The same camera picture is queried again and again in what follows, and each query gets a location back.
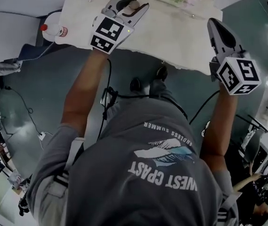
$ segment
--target black shoe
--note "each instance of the black shoe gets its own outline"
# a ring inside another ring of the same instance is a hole
[[[134,92],[134,91],[140,92],[142,90],[141,82],[138,78],[134,78],[130,82],[130,90],[131,92]]]
[[[155,77],[156,80],[165,81],[168,75],[166,66],[162,66],[160,69],[157,70],[157,75]]]

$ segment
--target gray floor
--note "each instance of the gray floor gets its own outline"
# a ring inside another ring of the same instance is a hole
[[[243,44],[257,60],[265,84],[268,73],[268,17],[262,7],[257,0],[243,0],[225,9],[224,22],[241,36]],[[28,107],[34,110],[32,117],[39,130],[55,132],[61,120],[65,95],[88,54],[89,51],[78,48],[63,49],[36,61],[24,62],[20,73],[4,78],[5,85],[17,90],[24,97]],[[113,64],[111,86],[123,94],[128,93],[129,83],[133,77],[138,76],[147,83],[160,67],[160,61],[156,58],[124,50],[116,50],[111,55],[111,60]],[[107,66],[89,116],[86,146],[92,145],[97,139],[103,112],[99,101],[106,86],[108,69]],[[190,120],[201,104],[219,89],[218,83],[212,83],[210,76],[197,71],[177,70],[172,66],[168,69],[166,84]],[[262,85],[251,95],[241,97],[237,113],[242,116],[255,115],[263,90]],[[215,101],[216,97],[205,106],[192,124],[198,143],[202,141],[201,131],[210,119]],[[42,152],[34,126],[21,99],[13,91],[0,92],[0,111],[5,117],[3,123],[7,131],[14,133],[7,140],[8,148],[13,154],[13,162],[21,175],[29,176]],[[244,136],[247,127],[245,122],[236,119],[233,137]],[[46,135],[43,144],[49,138],[50,135]]]

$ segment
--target plastic bottle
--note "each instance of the plastic bottle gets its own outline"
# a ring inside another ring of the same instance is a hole
[[[67,28],[60,26],[58,24],[43,24],[40,30],[44,31],[45,33],[49,35],[59,36],[59,37],[65,37],[68,33]]]

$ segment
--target black and white marker cube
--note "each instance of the black and white marker cube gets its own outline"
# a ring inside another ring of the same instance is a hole
[[[133,28],[100,14],[93,24],[90,45],[107,54],[111,54],[133,32]]]
[[[226,57],[217,71],[230,95],[247,95],[261,84],[255,60]]]

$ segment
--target white table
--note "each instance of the white table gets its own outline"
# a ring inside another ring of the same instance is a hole
[[[68,28],[57,44],[91,49],[90,31],[94,18],[109,0],[65,0],[59,23]],[[152,55],[177,67],[210,74],[209,62],[215,56],[210,45],[207,21],[222,19],[214,0],[200,0],[190,8],[178,8],[171,0],[139,0],[150,9],[135,26],[135,32],[119,49]]]

